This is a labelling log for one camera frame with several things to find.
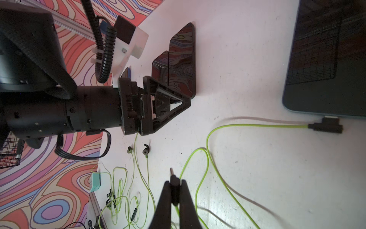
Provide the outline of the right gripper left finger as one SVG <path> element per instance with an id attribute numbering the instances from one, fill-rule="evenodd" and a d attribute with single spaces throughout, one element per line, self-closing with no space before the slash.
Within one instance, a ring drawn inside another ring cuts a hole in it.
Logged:
<path id="1" fill-rule="evenodd" d="M 149 229 L 170 229 L 171 228 L 171 206 L 172 192 L 169 181 L 163 185 L 163 189 L 156 206 Z"/>

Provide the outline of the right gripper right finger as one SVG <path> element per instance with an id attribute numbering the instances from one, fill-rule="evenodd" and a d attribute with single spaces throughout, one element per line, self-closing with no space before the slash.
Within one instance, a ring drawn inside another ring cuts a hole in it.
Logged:
<path id="1" fill-rule="evenodd" d="M 181 180 L 179 196 L 180 229 L 202 229 L 186 180 Z"/>

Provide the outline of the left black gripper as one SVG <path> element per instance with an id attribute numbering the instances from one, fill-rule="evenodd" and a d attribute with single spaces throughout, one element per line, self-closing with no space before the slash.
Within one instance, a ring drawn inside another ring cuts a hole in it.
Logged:
<path id="1" fill-rule="evenodd" d="M 125 135 L 156 133 L 191 106 L 191 98 L 150 76 L 140 88 L 130 78 L 119 78 L 122 126 Z"/>

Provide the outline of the black smartphone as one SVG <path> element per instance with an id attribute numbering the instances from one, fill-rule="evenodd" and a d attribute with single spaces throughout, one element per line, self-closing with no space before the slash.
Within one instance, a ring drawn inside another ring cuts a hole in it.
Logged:
<path id="1" fill-rule="evenodd" d="M 196 95 L 195 26 L 188 23 L 170 40 L 168 85 L 193 99 Z"/>
<path id="2" fill-rule="evenodd" d="M 365 117 L 365 1 L 300 1 L 282 103 L 293 112 Z"/>
<path id="3" fill-rule="evenodd" d="M 169 52 L 164 51 L 152 62 L 152 78 L 168 85 L 169 84 Z"/>

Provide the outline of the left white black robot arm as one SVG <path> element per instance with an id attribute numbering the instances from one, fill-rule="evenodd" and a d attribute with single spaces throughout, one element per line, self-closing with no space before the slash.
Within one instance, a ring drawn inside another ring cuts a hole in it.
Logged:
<path id="1" fill-rule="evenodd" d="M 49 136 L 113 127 L 149 135 L 190 107 L 187 90 L 150 76 L 138 87 L 123 77 L 126 57 L 141 54 L 145 34 L 122 17 L 101 31 L 91 2 L 82 6 L 97 46 L 97 86 L 78 86 L 68 74 L 49 11 L 1 3 L 1 145 L 14 134 L 37 149 Z"/>

